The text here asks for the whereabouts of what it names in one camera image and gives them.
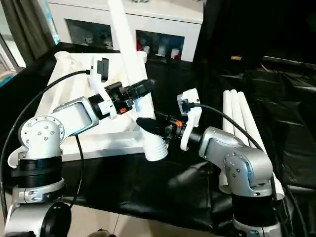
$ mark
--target white shelf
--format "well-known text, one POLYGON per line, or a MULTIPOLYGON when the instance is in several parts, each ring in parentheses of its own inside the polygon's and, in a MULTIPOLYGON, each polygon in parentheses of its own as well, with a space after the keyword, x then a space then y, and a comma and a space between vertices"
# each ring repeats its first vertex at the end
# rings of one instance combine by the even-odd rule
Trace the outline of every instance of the white shelf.
MULTIPOLYGON (((127 14, 196 24, 202 24, 203 22, 203 1, 151 0, 146 3, 134 3, 131 0, 122 1, 127 14)), ((107 0, 48 0, 48 2, 106 11, 109 10, 107 0)))

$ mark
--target white cabinet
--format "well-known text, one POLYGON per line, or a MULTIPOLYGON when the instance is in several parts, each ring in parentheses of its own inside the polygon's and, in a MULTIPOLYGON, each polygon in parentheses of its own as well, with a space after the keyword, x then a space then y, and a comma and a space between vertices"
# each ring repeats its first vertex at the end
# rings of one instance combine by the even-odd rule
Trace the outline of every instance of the white cabinet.
MULTIPOLYGON (((203 22, 203 1, 122 0, 135 47, 192 61, 203 22)), ((62 42, 119 50, 107 0, 48 0, 62 42)))

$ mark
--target glass cabinet door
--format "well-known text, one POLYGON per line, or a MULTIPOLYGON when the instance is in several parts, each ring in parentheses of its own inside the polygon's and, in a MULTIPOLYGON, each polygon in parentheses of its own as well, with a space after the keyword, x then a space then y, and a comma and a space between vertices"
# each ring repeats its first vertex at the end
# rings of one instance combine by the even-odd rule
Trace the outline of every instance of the glass cabinet door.
POLYGON ((111 26, 66 19, 72 43, 113 49, 111 26))
POLYGON ((185 37, 136 30, 136 48, 149 55, 181 60, 185 37))

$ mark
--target floor tile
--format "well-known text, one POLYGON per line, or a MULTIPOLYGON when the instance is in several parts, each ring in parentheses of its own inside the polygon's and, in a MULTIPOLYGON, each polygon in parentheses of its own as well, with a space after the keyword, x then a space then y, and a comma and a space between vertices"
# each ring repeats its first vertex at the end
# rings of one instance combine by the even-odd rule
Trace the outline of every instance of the floor tile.
MULTIPOLYGON (((12 203, 12 196, 6 193, 5 199, 6 199, 6 205, 9 209, 12 203)), ((0 235, 3 236, 3 233, 4 233, 4 219, 2 215, 2 206, 0 205, 0 235)))
POLYGON ((68 237, 87 237, 99 229, 113 233, 118 217, 116 213, 74 205, 68 237))
POLYGON ((207 232, 125 215, 119 216, 114 234, 117 237, 213 237, 207 232))

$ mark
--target black cable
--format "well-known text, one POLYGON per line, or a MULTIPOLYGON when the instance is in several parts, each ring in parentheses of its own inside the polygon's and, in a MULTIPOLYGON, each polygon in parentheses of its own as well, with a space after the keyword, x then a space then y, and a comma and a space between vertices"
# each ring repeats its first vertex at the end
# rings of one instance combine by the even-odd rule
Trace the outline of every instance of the black cable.
POLYGON ((266 235, 265 235, 265 231, 263 230, 263 227, 261 227, 261 229, 262 229, 263 237, 265 237, 266 235))
POLYGON ((276 211, 276 215, 277 215, 277 217, 278 217, 278 219, 279 219, 279 221, 280 221, 280 223, 281 223, 281 226, 282 226, 282 228, 283 228, 283 231, 285 232, 285 236, 291 236, 290 234, 289 234, 289 232, 287 231, 287 228, 286 228, 286 224, 285 224, 285 221, 283 220, 283 218, 282 218, 282 215, 278 212, 278 211, 276 211))
POLYGON ((78 72, 74 72, 74 73, 70 73, 68 75, 65 75, 63 77, 61 77, 60 79, 54 81, 53 83, 51 83, 50 85, 48 85, 47 87, 44 88, 44 90, 42 90, 40 93, 38 93, 22 110, 22 112, 19 114, 18 118, 15 120, 5 142, 4 142, 4 146, 2 149, 2 154, 1 154, 1 158, 0 158, 0 197, 1 197, 1 206, 2 206, 2 213, 3 213, 3 218, 4 218, 4 222, 6 222, 6 217, 7 217, 7 206, 6 206, 6 199, 5 199, 5 192, 4 192, 4 186, 3 186, 3 161, 4 161, 4 154, 5 154, 5 150, 8 146, 8 142, 10 140, 10 137, 15 129, 15 127, 20 123, 20 120, 23 116, 23 114, 27 111, 27 109, 30 107, 31 104, 33 104, 40 96, 42 96, 46 91, 48 91, 49 89, 51 89, 54 85, 58 84, 59 82, 70 78, 72 76, 78 75, 78 74, 90 74, 89 70, 84 70, 84 71, 78 71, 78 72))
POLYGON ((288 208, 287 208, 287 205, 288 205, 288 204, 287 204, 286 198, 284 198, 284 199, 282 200, 282 205, 284 206, 286 216, 287 216, 288 221, 289 221, 289 223, 290 223, 291 231, 293 232, 293 231, 294 231, 293 223, 292 223, 292 220, 291 220, 290 211, 289 211, 288 208))
POLYGON ((234 120, 232 120, 229 116, 227 116, 223 112, 221 112, 221 111, 217 110, 216 108, 213 108, 213 107, 211 107, 209 105, 205 105, 205 104, 189 103, 189 107, 190 108, 193 108, 193 107, 207 108, 207 109, 209 109, 211 111, 214 111, 214 112, 218 113, 220 116, 224 117, 224 119, 229 121, 233 126, 235 126, 240 132, 242 132, 243 135, 245 135, 256 146, 256 148, 258 148, 259 150, 263 151, 262 148, 259 146, 259 144, 256 142, 256 140, 253 139, 252 136, 249 135, 249 133, 247 133, 242 127, 240 127, 238 125, 238 123, 236 123, 234 120))
MULTIPOLYGON (((232 120, 229 116, 227 116, 226 114, 224 114, 223 112, 217 110, 216 108, 214 107, 211 107, 209 105, 205 105, 205 104, 195 104, 195 103, 189 103, 189 108, 193 108, 193 107, 202 107, 202 108, 207 108, 211 111, 214 111, 216 113, 218 113, 220 116, 222 116, 223 118, 225 118, 227 121, 229 121, 233 126, 235 126, 240 132, 243 133, 243 135, 245 135, 254 145, 257 149, 261 150, 262 151, 262 148, 259 146, 259 144, 255 141, 255 139, 253 139, 253 137, 251 137, 249 135, 249 133, 247 133, 242 127, 240 127, 234 120, 232 120)), ((303 229, 303 232, 304 232, 304 237, 308 237, 308 234, 307 234, 307 228, 306 228, 306 224, 305 224, 305 221, 304 221, 304 217, 303 217, 303 214, 302 214, 302 211, 297 203, 297 200, 296 198, 294 197, 294 195, 292 194, 290 188, 288 187, 287 184, 285 184, 283 182, 283 180, 280 180, 281 182, 281 185, 284 187, 285 191, 289 194, 292 202, 293 202, 293 205, 297 211, 297 214, 300 218, 300 221, 301 221, 301 224, 302 224, 302 229, 303 229)))
POLYGON ((83 172, 84 172, 84 158, 83 158, 83 152, 82 152, 82 147, 79 141, 79 137, 78 135, 75 136, 77 144, 78 144, 78 148, 79 148, 79 152, 80 152, 80 159, 81 159, 81 168, 80 168, 80 179, 78 180, 78 185, 77 185, 77 193, 74 196, 74 199, 72 200, 71 204, 70 204, 70 209, 73 207, 73 205, 76 203, 76 200, 79 196, 79 191, 80 191, 80 187, 82 184, 82 180, 83 180, 83 172))

